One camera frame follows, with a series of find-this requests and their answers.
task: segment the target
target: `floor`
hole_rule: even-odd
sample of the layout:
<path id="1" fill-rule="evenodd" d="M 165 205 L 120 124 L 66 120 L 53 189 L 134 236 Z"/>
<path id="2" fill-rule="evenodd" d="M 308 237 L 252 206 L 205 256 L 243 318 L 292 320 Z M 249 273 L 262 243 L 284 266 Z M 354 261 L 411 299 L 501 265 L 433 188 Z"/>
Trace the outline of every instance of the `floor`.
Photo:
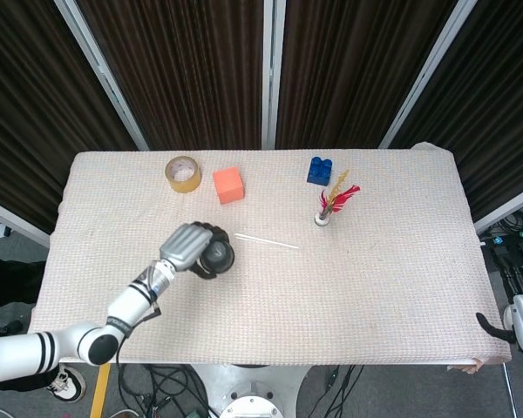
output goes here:
<path id="1" fill-rule="evenodd" d="M 45 260 L 46 248 L 13 232 L 0 239 L 0 257 L 5 260 Z M 492 288 L 503 307 L 506 303 L 499 274 L 491 273 Z M 27 326 L 31 306 L 10 304 L 0 308 L 0 326 L 15 318 Z M 46 390 L 28 393 L 0 392 L 0 408 L 16 418 L 85 418 L 90 416 L 93 393 L 98 376 L 95 367 L 76 364 L 85 377 L 87 393 L 74 404 L 55 400 Z M 507 364 L 512 382 L 518 417 L 523 418 L 523 355 L 516 350 Z M 313 367 L 304 380 L 297 403 L 297 415 L 306 418 L 324 390 L 328 367 Z M 117 370 L 112 367 L 103 417 L 108 418 L 124 408 L 118 395 Z M 140 365 L 131 365 L 126 371 L 133 388 L 147 392 L 151 385 Z M 313 417 L 323 417 L 334 389 L 323 398 Z M 194 409 L 193 400 L 183 400 L 187 413 Z M 162 417 L 180 417 L 172 405 L 161 411 Z M 499 366 L 483 367 L 469 376 L 458 371 L 446 371 L 440 366 L 369 366 L 346 401 L 345 417 L 458 417 L 502 418 L 512 416 L 506 391 L 505 377 Z"/>

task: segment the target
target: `blue toy block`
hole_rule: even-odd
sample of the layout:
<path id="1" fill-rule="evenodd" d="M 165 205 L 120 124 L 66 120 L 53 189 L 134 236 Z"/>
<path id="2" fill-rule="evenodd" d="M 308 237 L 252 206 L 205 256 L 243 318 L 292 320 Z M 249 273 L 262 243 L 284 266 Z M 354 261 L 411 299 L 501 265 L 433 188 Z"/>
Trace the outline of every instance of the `blue toy block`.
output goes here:
<path id="1" fill-rule="evenodd" d="M 328 185 L 332 164 L 330 159 L 322 161 L 319 157 L 313 157 L 306 181 L 315 185 Z"/>

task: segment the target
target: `dark curtain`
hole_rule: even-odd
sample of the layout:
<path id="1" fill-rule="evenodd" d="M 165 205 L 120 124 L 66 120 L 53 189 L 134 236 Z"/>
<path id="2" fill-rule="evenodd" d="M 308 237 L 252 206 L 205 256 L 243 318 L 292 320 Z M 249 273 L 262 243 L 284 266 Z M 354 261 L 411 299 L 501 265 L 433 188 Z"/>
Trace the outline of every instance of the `dark curtain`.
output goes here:
<path id="1" fill-rule="evenodd" d="M 155 150 L 255 149 L 263 0 L 78 0 Z"/>
<path id="2" fill-rule="evenodd" d="M 456 0 L 288 0 L 276 148 L 375 148 Z"/>
<path id="3" fill-rule="evenodd" d="M 0 0 L 0 205 L 50 233 L 75 155 L 133 149 L 52 0 Z"/>
<path id="4" fill-rule="evenodd" d="M 391 147 L 454 153 L 472 216 L 523 192 L 523 2 L 478 2 Z"/>

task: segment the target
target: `orange block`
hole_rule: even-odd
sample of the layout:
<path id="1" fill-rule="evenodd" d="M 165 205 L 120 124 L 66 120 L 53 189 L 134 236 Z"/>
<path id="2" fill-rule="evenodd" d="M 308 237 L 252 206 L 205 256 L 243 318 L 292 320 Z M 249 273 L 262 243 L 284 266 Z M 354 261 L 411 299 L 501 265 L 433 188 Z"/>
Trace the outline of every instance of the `orange block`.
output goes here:
<path id="1" fill-rule="evenodd" d="M 244 184 L 236 167 L 226 168 L 213 173 L 215 189 L 222 205 L 244 197 Z"/>

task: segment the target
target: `red feather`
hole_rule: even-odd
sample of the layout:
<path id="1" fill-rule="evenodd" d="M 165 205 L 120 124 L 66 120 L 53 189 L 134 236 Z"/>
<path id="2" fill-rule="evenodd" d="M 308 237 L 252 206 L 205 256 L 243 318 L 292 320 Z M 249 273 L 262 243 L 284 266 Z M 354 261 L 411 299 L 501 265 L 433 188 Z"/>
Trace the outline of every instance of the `red feather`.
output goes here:
<path id="1" fill-rule="evenodd" d="M 333 212 L 339 212 L 341 209 L 343 209 L 343 205 L 345 204 L 345 202 L 352 198 L 354 194 L 359 190 L 360 187 L 354 185 L 346 192 L 337 194 L 337 197 L 333 199 Z"/>
<path id="2" fill-rule="evenodd" d="M 323 191 L 322 195 L 320 196 L 320 202 L 322 203 L 322 209 L 325 211 L 325 208 L 328 207 L 328 200 L 323 195 Z"/>

